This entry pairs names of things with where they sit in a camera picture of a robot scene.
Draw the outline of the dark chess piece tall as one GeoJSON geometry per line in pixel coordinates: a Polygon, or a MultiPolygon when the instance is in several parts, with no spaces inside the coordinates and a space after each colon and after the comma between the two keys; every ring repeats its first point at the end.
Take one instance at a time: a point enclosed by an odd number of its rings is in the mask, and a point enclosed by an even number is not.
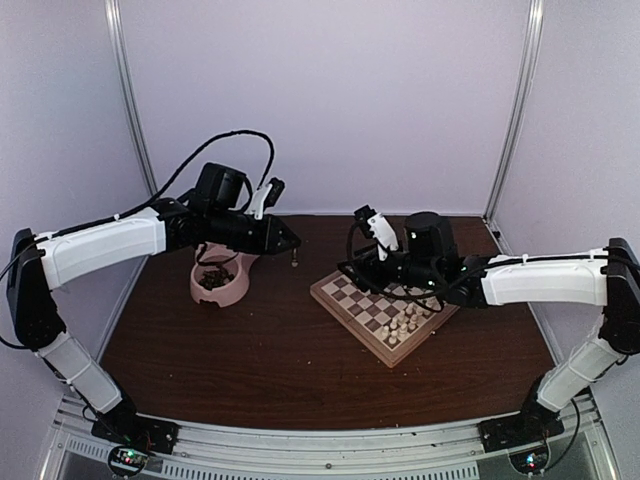
{"type": "Polygon", "coordinates": [[[291,251],[291,266],[296,268],[298,267],[298,265],[299,265],[298,247],[295,247],[291,251]]]}

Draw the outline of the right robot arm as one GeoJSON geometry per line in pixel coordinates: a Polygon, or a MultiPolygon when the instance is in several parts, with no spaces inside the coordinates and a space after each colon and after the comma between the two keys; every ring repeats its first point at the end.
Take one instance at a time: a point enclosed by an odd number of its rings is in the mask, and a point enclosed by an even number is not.
{"type": "Polygon", "coordinates": [[[348,240],[338,268],[362,291],[391,297],[398,284],[408,288],[406,300],[435,298],[465,308],[545,302],[601,308],[596,334],[533,384],[513,419],[519,440],[535,440],[580,391],[639,352],[639,261],[623,238],[585,253],[462,257],[449,219],[435,212],[408,216],[403,241],[369,206],[354,217],[350,229],[372,243],[355,250],[348,240]]]}

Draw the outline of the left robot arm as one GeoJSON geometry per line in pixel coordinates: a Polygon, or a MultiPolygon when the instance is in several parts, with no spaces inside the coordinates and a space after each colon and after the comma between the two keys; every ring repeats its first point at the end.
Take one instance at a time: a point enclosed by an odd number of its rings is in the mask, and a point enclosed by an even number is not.
{"type": "Polygon", "coordinates": [[[14,237],[6,294],[17,340],[60,374],[123,444],[143,436],[143,421],[112,377],[68,332],[51,293],[130,259],[206,243],[251,255],[298,248],[300,238],[266,211],[283,192],[283,182],[272,179],[238,208],[241,190],[248,184],[244,173],[208,163],[195,188],[180,199],[156,199],[136,213],[88,227],[41,235],[23,229],[14,237]]]}

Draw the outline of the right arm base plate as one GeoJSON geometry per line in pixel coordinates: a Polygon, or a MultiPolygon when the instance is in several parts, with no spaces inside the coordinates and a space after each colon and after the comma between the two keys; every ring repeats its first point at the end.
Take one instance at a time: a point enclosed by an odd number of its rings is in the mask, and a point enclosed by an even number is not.
{"type": "Polygon", "coordinates": [[[520,415],[485,420],[478,424],[478,429],[486,453],[540,442],[565,431],[560,420],[541,423],[520,415]]]}

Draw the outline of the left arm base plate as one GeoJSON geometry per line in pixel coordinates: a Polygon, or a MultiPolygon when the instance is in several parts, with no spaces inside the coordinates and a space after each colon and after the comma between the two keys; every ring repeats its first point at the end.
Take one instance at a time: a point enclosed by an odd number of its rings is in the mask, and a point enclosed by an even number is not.
{"type": "Polygon", "coordinates": [[[134,415],[120,419],[98,419],[91,428],[94,437],[134,447],[144,452],[171,454],[179,426],[170,421],[134,415]]]}

